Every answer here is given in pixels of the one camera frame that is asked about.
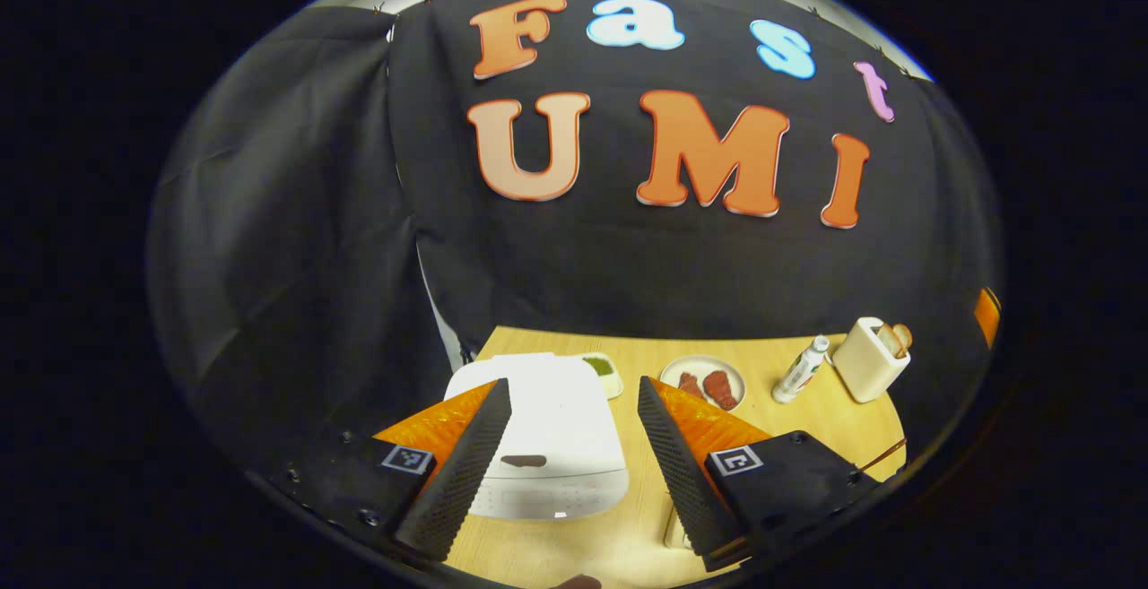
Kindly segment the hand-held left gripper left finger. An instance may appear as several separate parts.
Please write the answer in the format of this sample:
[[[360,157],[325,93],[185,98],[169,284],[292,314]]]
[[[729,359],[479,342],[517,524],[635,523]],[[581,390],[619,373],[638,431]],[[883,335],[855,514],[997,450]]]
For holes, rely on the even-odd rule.
[[[274,487],[360,545],[442,563],[512,416],[506,379],[484,382],[373,437],[325,434],[274,462]]]

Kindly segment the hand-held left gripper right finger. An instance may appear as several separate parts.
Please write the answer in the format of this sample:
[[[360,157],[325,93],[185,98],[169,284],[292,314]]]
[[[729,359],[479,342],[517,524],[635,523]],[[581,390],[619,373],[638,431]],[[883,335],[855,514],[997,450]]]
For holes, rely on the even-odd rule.
[[[771,437],[652,377],[639,380],[637,413],[707,571],[786,558],[879,487],[807,431]]]

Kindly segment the white rice cooker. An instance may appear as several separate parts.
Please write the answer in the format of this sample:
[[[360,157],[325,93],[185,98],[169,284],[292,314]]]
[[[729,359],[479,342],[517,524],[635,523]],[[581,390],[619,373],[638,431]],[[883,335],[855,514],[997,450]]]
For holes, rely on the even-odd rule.
[[[629,471],[592,366],[553,352],[492,356],[459,369],[443,397],[501,379],[509,380],[511,417],[470,516],[573,520],[615,507],[628,491]]]

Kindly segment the brown wooden spoon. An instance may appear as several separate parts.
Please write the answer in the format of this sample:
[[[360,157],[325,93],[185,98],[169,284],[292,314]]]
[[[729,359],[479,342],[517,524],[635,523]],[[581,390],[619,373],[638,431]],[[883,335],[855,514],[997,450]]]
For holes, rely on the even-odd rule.
[[[866,472],[869,468],[872,468],[872,466],[877,465],[878,463],[885,462],[885,459],[887,459],[890,455],[898,454],[898,451],[901,450],[903,445],[906,445],[907,441],[908,440],[906,437],[899,439],[899,441],[897,441],[894,445],[887,447],[887,449],[882,454],[879,454],[877,457],[875,457],[872,462],[864,463],[864,465],[858,467],[858,470],[860,472]]]

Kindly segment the clear glass container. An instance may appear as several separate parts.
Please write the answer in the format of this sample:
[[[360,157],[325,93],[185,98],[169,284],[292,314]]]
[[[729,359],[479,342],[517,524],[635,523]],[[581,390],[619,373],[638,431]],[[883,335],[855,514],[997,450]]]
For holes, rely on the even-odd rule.
[[[692,551],[692,543],[682,524],[676,504],[670,498],[669,491],[665,493],[665,502],[668,505],[668,518],[665,521],[664,547],[669,550]]]

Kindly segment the white round plate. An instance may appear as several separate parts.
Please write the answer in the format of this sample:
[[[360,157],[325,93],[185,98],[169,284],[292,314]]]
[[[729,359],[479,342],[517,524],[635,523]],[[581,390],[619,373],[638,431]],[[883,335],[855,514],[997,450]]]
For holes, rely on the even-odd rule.
[[[657,377],[657,380],[666,385],[670,385],[672,387],[678,388],[678,375],[685,371],[697,377],[698,381],[700,381],[701,392],[704,392],[705,377],[709,375],[709,372],[718,371],[718,369],[728,372],[728,379],[730,382],[731,390],[734,390],[735,397],[737,397],[739,401],[737,406],[734,408],[737,409],[745,398],[746,383],[738,369],[735,369],[734,365],[731,365],[730,363],[726,363],[726,361],[721,361],[718,357],[712,357],[707,355],[689,355],[685,357],[676,358],[676,361],[670,361],[668,365],[665,365],[664,372],[661,372],[660,375]],[[709,403],[709,405],[718,406],[712,400],[709,400],[707,395],[706,397],[707,400],[705,402]]]

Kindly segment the white toaster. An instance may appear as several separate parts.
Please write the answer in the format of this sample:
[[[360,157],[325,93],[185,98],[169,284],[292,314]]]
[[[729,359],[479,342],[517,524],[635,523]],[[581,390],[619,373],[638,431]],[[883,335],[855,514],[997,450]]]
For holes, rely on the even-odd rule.
[[[876,331],[882,324],[889,323],[877,316],[861,316],[832,356],[836,371],[858,403],[869,403],[884,394],[912,362],[910,348],[901,358],[891,358],[879,344]]]

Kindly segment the white drink bottle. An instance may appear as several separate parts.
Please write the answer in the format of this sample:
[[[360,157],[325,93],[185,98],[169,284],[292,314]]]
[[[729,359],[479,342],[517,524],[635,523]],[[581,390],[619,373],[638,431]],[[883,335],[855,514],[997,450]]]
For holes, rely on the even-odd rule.
[[[815,336],[804,351],[796,356],[796,361],[788,366],[788,372],[779,378],[778,383],[771,388],[771,397],[782,404],[791,403],[800,392],[809,383],[813,377],[824,362],[830,340],[820,334]]]

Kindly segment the black backdrop cloth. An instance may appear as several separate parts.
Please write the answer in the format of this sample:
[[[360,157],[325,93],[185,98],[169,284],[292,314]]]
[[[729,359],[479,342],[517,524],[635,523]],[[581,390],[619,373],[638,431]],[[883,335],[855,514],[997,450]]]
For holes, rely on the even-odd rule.
[[[784,0],[298,11],[160,177],[161,350],[242,470],[447,392],[447,321],[722,340],[905,324],[908,450],[983,379],[996,189],[934,82]]]

